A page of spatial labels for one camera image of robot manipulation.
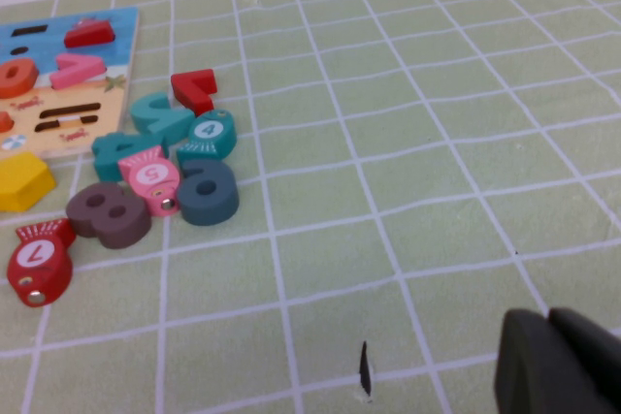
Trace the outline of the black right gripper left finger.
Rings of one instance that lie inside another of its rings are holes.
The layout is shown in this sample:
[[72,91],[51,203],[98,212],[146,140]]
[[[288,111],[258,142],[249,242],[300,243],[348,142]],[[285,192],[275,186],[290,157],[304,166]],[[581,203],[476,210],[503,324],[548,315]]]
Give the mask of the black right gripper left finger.
[[527,309],[505,314],[494,378],[498,411],[617,413],[596,392],[548,314]]

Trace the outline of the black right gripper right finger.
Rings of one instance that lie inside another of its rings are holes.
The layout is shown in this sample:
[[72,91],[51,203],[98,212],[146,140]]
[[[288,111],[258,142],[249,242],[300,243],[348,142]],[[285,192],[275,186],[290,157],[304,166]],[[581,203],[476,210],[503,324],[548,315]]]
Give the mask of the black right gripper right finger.
[[552,308],[548,321],[569,345],[596,392],[619,409],[620,339],[570,308]]

